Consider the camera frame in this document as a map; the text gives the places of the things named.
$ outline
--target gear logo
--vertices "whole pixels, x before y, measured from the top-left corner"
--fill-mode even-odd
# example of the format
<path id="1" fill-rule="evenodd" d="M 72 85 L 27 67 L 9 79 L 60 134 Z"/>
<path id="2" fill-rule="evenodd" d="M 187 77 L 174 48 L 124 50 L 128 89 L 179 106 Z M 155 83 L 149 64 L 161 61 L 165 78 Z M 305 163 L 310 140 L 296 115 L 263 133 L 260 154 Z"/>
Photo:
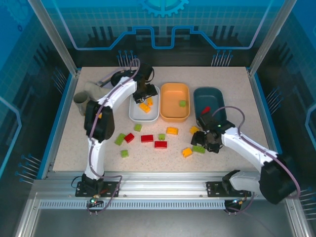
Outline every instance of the gear logo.
<path id="1" fill-rule="evenodd" d="M 0 0 L 0 6 L 5 6 L 13 19 L 21 24 L 29 15 L 27 0 Z"/>
<path id="2" fill-rule="evenodd" d="M 153 13 L 155 17 L 178 14 L 178 10 L 183 10 L 184 4 L 188 3 L 188 0 L 140 0 L 142 9 Z"/>

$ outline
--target orange bowl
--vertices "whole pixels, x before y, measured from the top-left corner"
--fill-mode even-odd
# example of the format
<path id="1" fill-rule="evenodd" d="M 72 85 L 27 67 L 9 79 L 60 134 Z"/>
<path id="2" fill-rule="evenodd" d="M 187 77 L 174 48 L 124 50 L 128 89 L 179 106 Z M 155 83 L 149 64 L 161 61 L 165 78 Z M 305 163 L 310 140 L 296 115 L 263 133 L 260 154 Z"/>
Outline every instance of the orange bowl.
<path id="1" fill-rule="evenodd" d="M 166 122 L 184 122 L 190 115 L 190 92 L 183 83 L 166 83 L 160 90 L 160 115 Z"/>

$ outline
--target aluminum frame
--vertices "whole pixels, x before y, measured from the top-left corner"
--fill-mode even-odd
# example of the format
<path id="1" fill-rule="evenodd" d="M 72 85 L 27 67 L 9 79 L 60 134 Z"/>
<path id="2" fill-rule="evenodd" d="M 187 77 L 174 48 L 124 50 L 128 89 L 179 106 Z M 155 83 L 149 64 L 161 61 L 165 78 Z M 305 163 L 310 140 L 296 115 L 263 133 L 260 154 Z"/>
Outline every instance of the aluminum frame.
<path id="1" fill-rule="evenodd" d="M 272 132 L 269 127 L 267 117 L 258 92 L 258 87 L 254 81 L 254 74 L 263 61 L 266 53 L 271 47 L 274 39 L 278 35 L 281 27 L 290 14 L 296 0 L 286 0 L 283 4 L 279 14 L 273 22 L 263 44 L 258 50 L 251 66 L 250 66 L 250 83 L 254 92 L 255 100 L 258 106 L 259 114 L 263 122 L 264 131 L 267 136 L 269 147 L 276 149 Z M 29 0 L 34 12 L 45 28 L 48 36 L 55 45 L 58 53 L 66 64 L 68 70 L 74 76 L 77 75 L 77 68 L 67 51 L 61 37 L 59 36 L 55 26 L 53 25 L 46 9 L 39 0 Z M 71 103 L 71 98 L 74 94 L 76 83 L 73 83 L 67 92 L 65 104 Z M 67 106 L 64 106 L 62 112 L 62 119 L 57 127 L 56 134 L 62 133 L 66 123 L 68 112 Z M 41 200 L 56 199 L 56 200 L 70 200 L 78 199 L 74 197 L 74 189 L 71 189 L 70 182 L 76 176 L 81 176 L 78 172 L 53 172 L 49 169 L 49 165 L 53 164 L 54 154 L 56 154 L 61 136 L 56 135 L 52 144 L 52 151 L 50 152 L 47 161 L 47 176 L 44 180 L 35 180 L 30 192 L 29 199 L 25 206 L 22 219 L 20 221 L 17 237 L 31 236 L 36 225 L 36 219 L 39 212 L 39 204 Z M 221 177 L 226 173 L 210 172 L 210 173 L 120 173 L 123 174 L 122 185 L 118 199 L 189 199 L 201 200 L 209 199 L 206 194 L 206 181 L 220 181 Z M 312 236 L 312 231 L 309 228 L 304 212 L 298 200 L 286 200 L 289 210 L 289 217 L 293 224 L 295 234 L 299 237 Z"/>
<path id="2" fill-rule="evenodd" d="M 274 19 L 265 39 L 263 40 L 260 48 L 254 57 L 251 65 L 250 65 L 250 75 L 253 76 L 257 72 L 259 66 L 261 65 L 263 59 L 268 53 L 270 47 L 275 41 L 276 37 L 280 33 L 282 26 L 284 25 L 287 17 L 291 13 L 295 3 L 297 0 L 285 0 L 280 11 L 278 12 L 276 18 Z"/>

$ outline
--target white bowl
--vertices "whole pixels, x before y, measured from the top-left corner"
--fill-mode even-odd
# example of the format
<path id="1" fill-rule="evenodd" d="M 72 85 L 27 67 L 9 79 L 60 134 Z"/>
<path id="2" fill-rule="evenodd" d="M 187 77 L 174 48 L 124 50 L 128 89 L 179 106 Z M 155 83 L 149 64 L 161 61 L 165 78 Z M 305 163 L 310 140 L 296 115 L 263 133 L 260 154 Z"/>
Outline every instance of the white bowl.
<path id="1" fill-rule="evenodd" d="M 159 118 L 159 110 L 160 110 L 160 90 L 157 86 L 155 86 L 158 95 L 152 97 L 153 105 L 150 106 L 151 110 L 148 113 L 145 113 L 140 107 L 139 104 L 133 99 L 133 95 L 130 96 L 129 102 L 129 118 L 134 121 L 136 124 L 141 125 L 151 125 L 154 124 Z"/>

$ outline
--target plastic bowl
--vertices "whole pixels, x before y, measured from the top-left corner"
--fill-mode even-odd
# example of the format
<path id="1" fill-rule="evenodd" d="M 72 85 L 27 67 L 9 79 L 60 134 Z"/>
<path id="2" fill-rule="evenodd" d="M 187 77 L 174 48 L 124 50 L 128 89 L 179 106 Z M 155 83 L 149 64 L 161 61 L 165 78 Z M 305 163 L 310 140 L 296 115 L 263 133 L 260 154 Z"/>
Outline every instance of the plastic bowl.
<path id="1" fill-rule="evenodd" d="M 214 87 L 200 87 L 193 92 L 194 110 L 196 119 L 201 116 L 205 107 L 209 106 L 213 113 L 220 107 L 225 106 L 222 92 Z M 227 119 L 225 109 L 216 113 L 215 118 L 219 121 Z"/>
<path id="2" fill-rule="evenodd" d="M 183 83 L 166 83 L 161 87 L 160 115 L 166 122 L 184 122 L 190 115 L 190 92 Z M 180 101 L 186 101 L 185 107 Z"/>
<path id="3" fill-rule="evenodd" d="M 129 118 L 136 124 L 141 125 L 152 125 L 159 118 L 159 109 L 160 109 L 160 90 L 155 86 L 158 95 L 153 96 L 153 105 L 150 106 L 151 110 L 148 113 L 145 113 L 140 107 L 139 104 L 133 99 L 133 95 L 130 96 L 129 102 Z"/>

